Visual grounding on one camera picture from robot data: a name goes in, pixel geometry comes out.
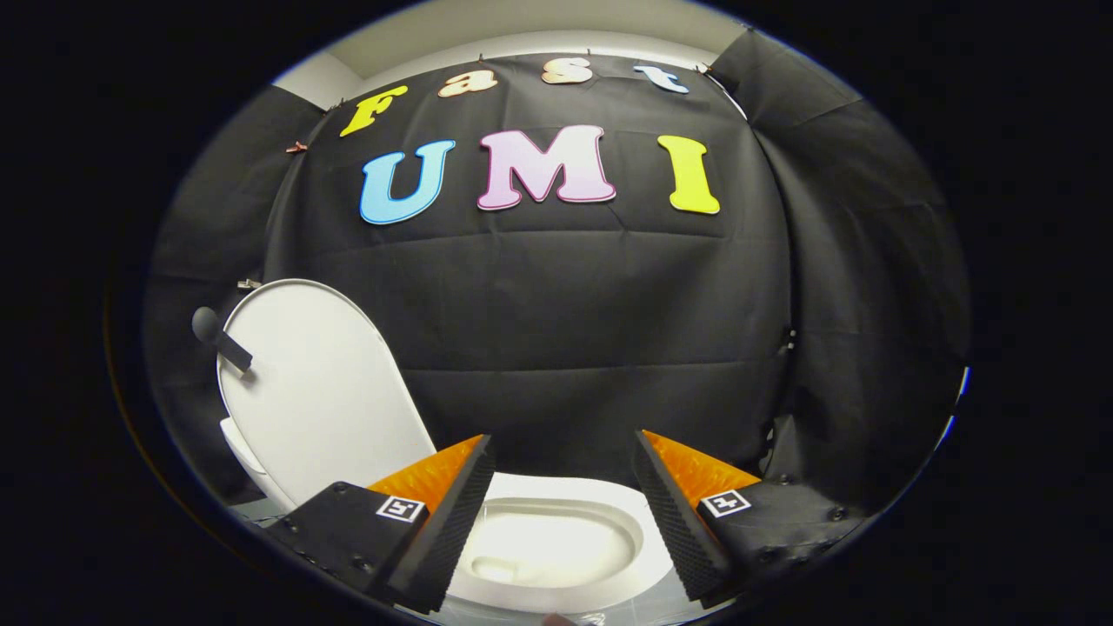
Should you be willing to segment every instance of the black fabric backdrop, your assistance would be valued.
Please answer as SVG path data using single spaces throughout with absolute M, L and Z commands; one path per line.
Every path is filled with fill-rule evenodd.
M 909 147 L 853 90 L 756 33 L 712 72 L 749 124 L 690 69 L 591 56 L 589 81 L 543 82 L 542 66 L 564 56 L 383 86 L 367 96 L 408 91 L 343 138 L 362 98 L 318 124 L 319 111 L 273 88 L 198 162 L 208 174 L 187 179 L 162 229 L 145 338 L 164 413 L 225 498 L 256 492 L 220 436 L 213 354 L 188 320 L 203 304 L 227 314 L 247 276 L 311 278 L 351 297 L 390 344 L 434 443 L 491 432 L 500 471 L 636 486 L 638 428 L 752 469 L 784 401 L 800 438 L 785 444 L 802 447 L 806 479 L 828 496 L 876 508 L 912 478 L 954 402 L 968 296 L 944 203 Z M 690 92 L 656 87 L 636 65 L 662 67 Z M 477 69 L 500 84 L 436 96 Z M 265 110 L 287 119 L 266 124 Z M 518 129 L 545 149 L 573 124 L 603 128 L 615 198 L 570 204 L 551 192 L 476 207 L 483 136 Z M 248 141 L 259 151 L 238 166 L 216 156 L 253 135 L 267 140 Z M 670 206 L 659 135 L 707 146 L 719 214 Z M 286 155 L 295 138 L 309 150 Z M 404 197 L 420 173 L 414 150 L 442 139 L 456 146 L 436 200 L 405 222 L 364 222 L 363 165 L 404 153 L 392 186 Z M 234 194 L 243 172 L 258 174 Z M 244 193 L 253 178 L 257 193 Z
M 874 510 L 944 427 L 969 349 L 969 287 L 948 209 L 912 146 L 800 52 L 747 30 L 712 75 L 777 178 L 799 351 L 785 410 L 809 482 Z

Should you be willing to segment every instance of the toilet bowl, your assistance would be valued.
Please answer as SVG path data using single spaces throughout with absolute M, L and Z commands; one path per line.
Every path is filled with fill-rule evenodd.
M 671 568 L 640 491 L 496 472 L 449 595 L 526 613 L 587 613 L 640 595 Z
M 385 340 L 336 290 L 268 283 L 240 301 L 224 330 L 253 360 L 242 372 L 217 358 L 228 411 L 220 428 L 284 511 L 338 480 L 371 485 L 436 452 Z M 511 610 L 582 613 L 629 600 L 671 568 L 641 492 L 495 472 L 447 594 Z

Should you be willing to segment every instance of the toilet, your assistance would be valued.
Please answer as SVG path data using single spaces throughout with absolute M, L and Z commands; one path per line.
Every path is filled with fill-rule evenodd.
M 224 331 L 247 372 L 217 356 L 225 440 L 292 511 L 338 480 L 371 485 L 436 452 L 386 342 L 336 290 L 307 280 L 248 294 Z M 634 598 L 672 569 L 644 496 L 585 478 L 495 472 L 447 595 L 528 613 Z

